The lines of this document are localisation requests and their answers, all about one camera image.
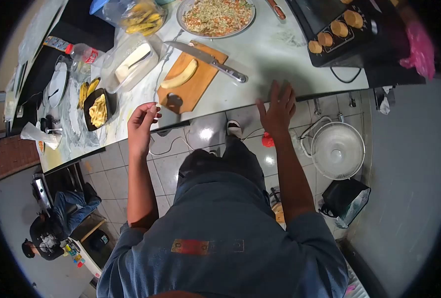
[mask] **kitchen counter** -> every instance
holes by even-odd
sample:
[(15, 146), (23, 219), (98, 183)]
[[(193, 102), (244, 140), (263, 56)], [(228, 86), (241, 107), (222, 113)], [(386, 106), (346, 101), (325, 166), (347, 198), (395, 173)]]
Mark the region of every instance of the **kitchen counter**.
[[(364, 70), (355, 81), (345, 84), (337, 80), (329, 68), (313, 67), (308, 56), (307, 42), (289, 6), (285, 0), (278, 0), (277, 3), (285, 12), (286, 20), (279, 20), (266, 1), (257, 1), (256, 17), (248, 29), (229, 38), (212, 40), (181, 30), (176, 20), (176, 9), (180, 1), (167, 4), (165, 8), (169, 14), (164, 26), (149, 38), (160, 56), (158, 65), (133, 90), (118, 94), (116, 112), (104, 126), (95, 132), (87, 131), (83, 112), (76, 110), (79, 82), (74, 78), (69, 79), (69, 91), (60, 105), (54, 109), (56, 111), (51, 112), (43, 106), (39, 110), (38, 117), (48, 112), (55, 118), (58, 115), (60, 126), (64, 128), (58, 149), (47, 148), (45, 154), (40, 157), (43, 171), (49, 171), (128, 137), (126, 123), (131, 113), (140, 104), (158, 101), (158, 86), (181, 54), (177, 49), (168, 48), (163, 41), (178, 40), (188, 43), (196, 40), (222, 51), (229, 56), (225, 64), (247, 75), (249, 80), (241, 84), (225, 74), (218, 73), (192, 112), (179, 116), (162, 108), (163, 117), (152, 125), (152, 130), (252, 105), (256, 98), (266, 100), (273, 79), (289, 80), (297, 96), (369, 88)], [(127, 34), (119, 31), (116, 39), (120, 42), (127, 37)], [(99, 71), (99, 68), (92, 67), (91, 78), (98, 76)], [(348, 80), (356, 74), (357, 69), (335, 68), (335, 72), (340, 78)], [(44, 95), (44, 103), (46, 101), (47, 94)]]

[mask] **white sneaker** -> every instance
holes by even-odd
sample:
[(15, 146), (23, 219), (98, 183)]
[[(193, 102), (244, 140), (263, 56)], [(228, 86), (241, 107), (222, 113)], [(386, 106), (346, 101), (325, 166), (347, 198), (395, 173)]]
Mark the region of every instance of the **white sneaker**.
[(239, 139), (242, 138), (242, 128), (237, 121), (229, 120), (227, 122), (227, 135), (235, 135)]

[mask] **red plastic bag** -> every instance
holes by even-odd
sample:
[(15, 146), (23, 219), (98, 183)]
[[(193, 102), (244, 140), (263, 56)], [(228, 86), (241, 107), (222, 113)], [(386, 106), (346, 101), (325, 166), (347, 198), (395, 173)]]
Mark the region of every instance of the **red plastic bag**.
[(400, 65), (405, 68), (416, 67), (416, 71), (425, 78), (432, 80), (434, 68), (434, 48), (426, 30), (418, 21), (408, 23), (406, 27), (411, 55), (401, 59)]
[(275, 144), (273, 143), (273, 139), (271, 135), (267, 132), (264, 133), (264, 136), (262, 137), (262, 145), (265, 147), (273, 147)]

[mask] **round metal tray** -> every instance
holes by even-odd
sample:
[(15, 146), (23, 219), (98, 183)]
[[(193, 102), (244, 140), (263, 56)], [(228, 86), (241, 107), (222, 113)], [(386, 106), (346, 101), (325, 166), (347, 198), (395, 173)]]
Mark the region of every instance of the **round metal tray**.
[(255, 19), (255, 5), (253, 4), (252, 0), (247, 0), (247, 3), (252, 5), (252, 15), (249, 19), (249, 22), (247, 23), (247, 25), (245, 27), (243, 27), (242, 29), (235, 31), (235, 32), (231, 32), (228, 33), (224, 36), (206, 36), (206, 35), (202, 35), (198, 32), (192, 32), (191, 30), (189, 30), (187, 28), (187, 26), (184, 24), (184, 22), (182, 21), (182, 16), (184, 15), (184, 13), (188, 12), (189, 10), (191, 10), (191, 6), (196, 2), (196, 0), (183, 0), (182, 3), (179, 5), (179, 7), (177, 8), (177, 13), (176, 13), (176, 18), (177, 18), (177, 22), (179, 23), (179, 26), (181, 26), (181, 28), (186, 31), (189, 32), (191, 34), (194, 34), (196, 36), (199, 37), (203, 37), (203, 38), (208, 38), (208, 39), (218, 39), (218, 38), (226, 38), (232, 35), (236, 35), (241, 33), (242, 31), (244, 31), (245, 29), (247, 29), (253, 22), (253, 20)]

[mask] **hand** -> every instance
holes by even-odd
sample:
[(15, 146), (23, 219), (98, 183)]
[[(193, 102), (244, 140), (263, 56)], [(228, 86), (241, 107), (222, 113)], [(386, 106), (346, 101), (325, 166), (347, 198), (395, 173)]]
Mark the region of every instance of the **hand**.
[(256, 100), (260, 122), (274, 141), (278, 137), (288, 135), (288, 125), (295, 114), (295, 92), (292, 85), (288, 82), (282, 95), (279, 93), (279, 84), (274, 80), (270, 87), (270, 108), (268, 111), (265, 111), (264, 102), (261, 99)]
[(161, 118), (158, 113), (161, 108), (156, 103), (141, 104), (134, 110), (128, 120), (128, 147), (130, 161), (146, 159), (149, 152), (149, 141), (151, 140), (151, 124), (157, 123), (154, 118)]

